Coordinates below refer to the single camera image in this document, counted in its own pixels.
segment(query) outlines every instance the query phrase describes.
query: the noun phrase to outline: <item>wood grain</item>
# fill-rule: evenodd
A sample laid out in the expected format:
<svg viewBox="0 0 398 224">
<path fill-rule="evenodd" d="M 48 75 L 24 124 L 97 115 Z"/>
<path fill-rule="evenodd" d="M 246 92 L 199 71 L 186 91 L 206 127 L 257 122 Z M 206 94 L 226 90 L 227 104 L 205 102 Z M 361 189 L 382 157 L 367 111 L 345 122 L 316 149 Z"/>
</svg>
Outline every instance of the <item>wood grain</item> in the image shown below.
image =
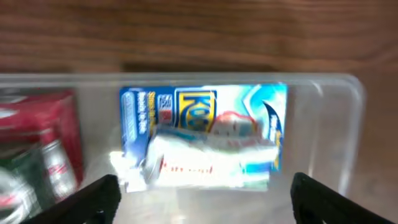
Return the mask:
<svg viewBox="0 0 398 224">
<path fill-rule="evenodd" d="M 368 91 L 350 197 L 398 222 L 396 0 L 3 0 L 0 72 L 348 72 Z"/>
</svg>

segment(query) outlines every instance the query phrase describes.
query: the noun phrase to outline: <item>product package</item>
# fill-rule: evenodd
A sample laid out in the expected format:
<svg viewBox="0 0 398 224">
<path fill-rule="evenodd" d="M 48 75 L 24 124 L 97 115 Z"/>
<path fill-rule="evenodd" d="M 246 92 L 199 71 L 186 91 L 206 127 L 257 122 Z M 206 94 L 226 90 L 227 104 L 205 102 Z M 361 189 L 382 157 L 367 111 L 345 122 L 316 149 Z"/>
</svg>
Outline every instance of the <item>product package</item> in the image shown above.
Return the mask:
<svg viewBox="0 0 398 224">
<path fill-rule="evenodd" d="M 142 175 L 151 187 L 266 189 L 279 148 L 260 136 L 226 137 L 161 126 Z"/>
<path fill-rule="evenodd" d="M 73 93 L 0 97 L 0 142 L 40 145 L 57 200 L 74 193 L 83 178 L 80 130 Z"/>
<path fill-rule="evenodd" d="M 120 100 L 123 151 L 131 164 L 127 191 L 147 188 L 148 180 L 142 174 L 142 167 L 146 166 L 149 140 L 158 124 L 208 133 L 219 136 L 223 141 L 241 137 L 268 139 L 278 151 L 272 162 L 261 167 L 262 173 L 269 175 L 281 167 L 287 102 L 287 85 L 283 83 L 125 87 L 120 91 Z M 181 157 L 189 154 L 182 150 L 179 153 Z M 245 180 L 238 182 L 238 187 L 251 183 Z"/>
</svg>

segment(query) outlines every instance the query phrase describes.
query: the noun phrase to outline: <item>toothpaste box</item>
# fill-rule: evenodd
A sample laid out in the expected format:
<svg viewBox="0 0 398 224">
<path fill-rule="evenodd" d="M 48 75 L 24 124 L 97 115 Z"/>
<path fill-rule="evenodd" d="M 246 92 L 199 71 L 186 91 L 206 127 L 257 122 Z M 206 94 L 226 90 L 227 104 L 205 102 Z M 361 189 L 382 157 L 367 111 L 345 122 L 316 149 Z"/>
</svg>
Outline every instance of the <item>toothpaste box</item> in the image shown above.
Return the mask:
<svg viewBox="0 0 398 224">
<path fill-rule="evenodd" d="M 283 83 L 122 88 L 122 147 L 131 169 L 137 170 L 133 179 L 140 176 L 158 124 L 220 136 L 262 136 L 279 147 L 280 154 L 269 168 L 279 170 L 287 91 Z"/>
<path fill-rule="evenodd" d="M 143 174 L 156 187 L 267 190 L 279 148 L 261 136 L 227 137 L 157 126 Z"/>
</svg>

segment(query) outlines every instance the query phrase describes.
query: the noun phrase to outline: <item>plastic bin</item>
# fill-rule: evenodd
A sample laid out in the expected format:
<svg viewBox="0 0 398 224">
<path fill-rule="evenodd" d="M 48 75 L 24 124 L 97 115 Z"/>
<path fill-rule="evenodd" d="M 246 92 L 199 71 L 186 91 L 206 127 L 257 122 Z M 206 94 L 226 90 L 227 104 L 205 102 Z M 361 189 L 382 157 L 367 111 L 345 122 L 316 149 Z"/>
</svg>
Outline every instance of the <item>plastic bin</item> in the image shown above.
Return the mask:
<svg viewBox="0 0 398 224">
<path fill-rule="evenodd" d="M 329 73 L 131 73 L 106 75 L 2 75 L 1 93 L 76 91 L 85 180 L 125 175 L 119 89 L 277 83 L 289 86 L 282 170 L 267 192 L 162 189 L 123 194 L 115 223 L 294 223 L 290 183 L 304 172 L 344 195 L 353 171 L 364 91 L 357 79 Z"/>
</svg>

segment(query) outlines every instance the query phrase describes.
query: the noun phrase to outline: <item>logo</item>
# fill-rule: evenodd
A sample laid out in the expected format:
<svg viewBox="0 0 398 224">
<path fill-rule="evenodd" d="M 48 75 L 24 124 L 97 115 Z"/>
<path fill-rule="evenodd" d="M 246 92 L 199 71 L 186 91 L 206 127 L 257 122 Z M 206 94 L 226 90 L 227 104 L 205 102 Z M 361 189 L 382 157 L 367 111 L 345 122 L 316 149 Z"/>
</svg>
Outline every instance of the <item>logo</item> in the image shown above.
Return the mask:
<svg viewBox="0 0 398 224">
<path fill-rule="evenodd" d="M 214 90 L 177 91 L 178 127 L 209 131 L 216 115 L 216 97 Z"/>
<path fill-rule="evenodd" d="M 268 111 L 268 120 L 269 120 L 269 131 L 268 131 L 268 139 L 276 144 L 278 148 L 280 148 L 281 141 L 283 141 L 282 137 L 282 125 L 280 123 L 280 119 L 276 111 L 265 101 L 263 101 L 264 106 L 266 106 Z M 274 161 L 274 167 L 276 170 L 279 169 L 279 159 L 280 156 L 276 158 Z"/>
<path fill-rule="evenodd" d="M 160 124 L 169 124 L 172 122 L 173 97 L 170 94 L 159 95 L 158 97 L 158 118 Z"/>
<path fill-rule="evenodd" d="M 57 164 L 49 167 L 47 171 L 49 172 L 49 175 L 64 174 L 68 172 L 68 167 L 65 164 Z"/>
</svg>

